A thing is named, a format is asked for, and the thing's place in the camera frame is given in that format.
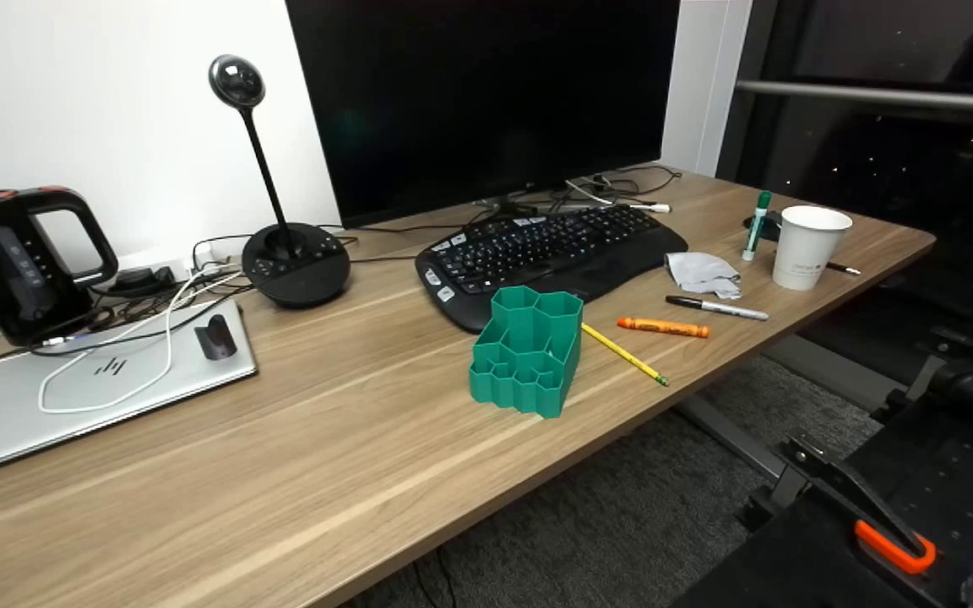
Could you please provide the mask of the white paper cup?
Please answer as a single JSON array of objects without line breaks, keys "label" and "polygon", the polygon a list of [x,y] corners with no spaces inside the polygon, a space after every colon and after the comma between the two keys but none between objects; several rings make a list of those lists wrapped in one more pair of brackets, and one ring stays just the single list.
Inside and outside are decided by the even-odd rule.
[{"label": "white paper cup", "polygon": [[815,203],[789,206],[782,213],[773,284],[789,289],[812,289],[852,227],[855,219],[841,209]]}]

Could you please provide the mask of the green 3D-printed organizer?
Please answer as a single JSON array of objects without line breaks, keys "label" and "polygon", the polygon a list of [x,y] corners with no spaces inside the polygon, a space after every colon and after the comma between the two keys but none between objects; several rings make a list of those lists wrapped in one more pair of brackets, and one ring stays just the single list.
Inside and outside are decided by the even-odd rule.
[{"label": "green 3D-printed organizer", "polygon": [[586,301],[567,289],[502,288],[469,358],[469,395],[559,418],[583,361]]}]

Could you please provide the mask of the black keyboard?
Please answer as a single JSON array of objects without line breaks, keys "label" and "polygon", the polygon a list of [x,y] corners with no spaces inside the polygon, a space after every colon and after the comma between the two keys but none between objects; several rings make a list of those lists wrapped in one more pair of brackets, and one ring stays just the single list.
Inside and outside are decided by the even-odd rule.
[{"label": "black keyboard", "polygon": [[676,230],[641,209],[596,206],[467,223],[427,246],[416,272],[457,328],[481,333],[502,288],[523,284],[596,301],[687,249]]}]

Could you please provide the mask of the yellow pencil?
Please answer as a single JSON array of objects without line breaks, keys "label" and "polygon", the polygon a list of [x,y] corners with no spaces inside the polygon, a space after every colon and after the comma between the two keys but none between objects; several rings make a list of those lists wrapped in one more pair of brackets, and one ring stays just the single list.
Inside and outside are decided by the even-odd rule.
[{"label": "yellow pencil", "polygon": [[645,378],[654,378],[657,385],[669,385],[648,361],[635,358],[630,348],[621,348],[618,341],[612,341],[609,333],[603,333],[598,328],[583,321],[583,331],[598,341],[603,348],[609,348],[614,358],[621,358],[627,364],[632,364],[635,373],[641,373]]}]

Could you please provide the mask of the orange marker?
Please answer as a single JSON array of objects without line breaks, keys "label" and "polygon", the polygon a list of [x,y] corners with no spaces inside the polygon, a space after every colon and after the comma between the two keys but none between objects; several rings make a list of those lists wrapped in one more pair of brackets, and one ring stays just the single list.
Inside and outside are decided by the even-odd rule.
[{"label": "orange marker", "polygon": [[627,331],[657,331],[657,333],[681,333],[681,339],[709,339],[708,323],[683,323],[683,321],[657,321],[657,317],[614,317]]}]

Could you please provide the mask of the black and silver pen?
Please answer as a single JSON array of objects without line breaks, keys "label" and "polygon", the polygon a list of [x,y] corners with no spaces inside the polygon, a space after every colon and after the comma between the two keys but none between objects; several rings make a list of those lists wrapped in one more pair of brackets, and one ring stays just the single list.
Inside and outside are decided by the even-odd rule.
[{"label": "black and silver pen", "polygon": [[737,303],[725,303],[725,301],[687,297],[687,293],[667,293],[667,303],[709,310],[709,313],[727,313],[727,317],[744,317],[744,321],[771,321],[767,310],[737,307]]}]

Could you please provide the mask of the black webcam on stand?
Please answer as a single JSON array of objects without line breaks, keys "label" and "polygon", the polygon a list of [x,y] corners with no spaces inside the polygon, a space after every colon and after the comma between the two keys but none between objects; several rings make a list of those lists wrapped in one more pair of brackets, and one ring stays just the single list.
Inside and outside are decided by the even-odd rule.
[{"label": "black webcam on stand", "polygon": [[319,307],[346,293],[352,281],[352,259],[338,236],[311,223],[292,223],[283,216],[257,126],[253,108],[267,89],[261,71],[232,55],[221,55],[209,63],[213,96],[230,103],[246,127],[265,189],[270,196],[274,227],[257,230],[244,246],[244,270],[251,284],[278,307]]}]

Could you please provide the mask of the crumpled white tissue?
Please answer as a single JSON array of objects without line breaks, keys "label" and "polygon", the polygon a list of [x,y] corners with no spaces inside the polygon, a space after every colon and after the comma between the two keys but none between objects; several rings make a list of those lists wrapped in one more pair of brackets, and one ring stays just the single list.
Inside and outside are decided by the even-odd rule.
[{"label": "crumpled white tissue", "polygon": [[718,293],[719,301],[740,297],[740,272],[712,253],[669,253],[667,270],[689,293]]}]

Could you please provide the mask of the black computer monitor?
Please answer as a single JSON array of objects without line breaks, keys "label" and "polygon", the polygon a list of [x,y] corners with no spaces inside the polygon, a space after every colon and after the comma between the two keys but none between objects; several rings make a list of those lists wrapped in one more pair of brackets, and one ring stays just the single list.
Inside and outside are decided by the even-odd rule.
[{"label": "black computer monitor", "polygon": [[343,219],[664,149],[681,0],[283,0]]}]

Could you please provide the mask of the small black device on laptop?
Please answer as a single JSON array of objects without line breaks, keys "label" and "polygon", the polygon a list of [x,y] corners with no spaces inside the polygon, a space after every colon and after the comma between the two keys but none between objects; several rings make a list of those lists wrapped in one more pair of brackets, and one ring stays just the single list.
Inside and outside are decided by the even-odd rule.
[{"label": "small black device on laptop", "polygon": [[213,313],[208,323],[201,323],[196,341],[209,361],[222,361],[236,350],[236,341],[222,313]]}]

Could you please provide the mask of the green cap marker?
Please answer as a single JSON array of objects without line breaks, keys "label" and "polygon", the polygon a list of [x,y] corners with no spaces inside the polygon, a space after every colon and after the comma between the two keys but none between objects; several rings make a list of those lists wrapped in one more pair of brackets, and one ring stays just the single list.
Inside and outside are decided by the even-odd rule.
[{"label": "green cap marker", "polygon": [[752,227],[747,227],[747,242],[744,242],[744,259],[752,264],[758,258],[758,246],[761,246],[761,232],[764,232],[764,219],[771,213],[771,203],[773,196],[767,189],[758,194],[758,203],[753,203],[753,216],[752,216]]}]

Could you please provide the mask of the silver HP laptop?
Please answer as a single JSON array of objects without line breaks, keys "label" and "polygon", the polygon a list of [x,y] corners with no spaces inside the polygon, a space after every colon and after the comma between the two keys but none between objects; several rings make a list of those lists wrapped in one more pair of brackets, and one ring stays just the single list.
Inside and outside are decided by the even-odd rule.
[{"label": "silver HP laptop", "polygon": [[[196,328],[222,313],[236,350],[209,361]],[[0,467],[257,373],[232,301],[191,303],[52,350],[0,358]]]}]

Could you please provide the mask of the black electric kettle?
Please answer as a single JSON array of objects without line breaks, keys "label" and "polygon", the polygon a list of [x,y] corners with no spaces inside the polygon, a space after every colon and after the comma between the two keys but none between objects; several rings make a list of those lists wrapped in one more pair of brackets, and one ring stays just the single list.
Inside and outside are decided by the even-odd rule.
[{"label": "black electric kettle", "polygon": [[[76,213],[100,267],[76,272],[37,223],[40,213]],[[119,258],[92,206],[61,186],[0,189],[0,333],[37,343],[78,331],[95,313],[92,284],[119,272]]]}]

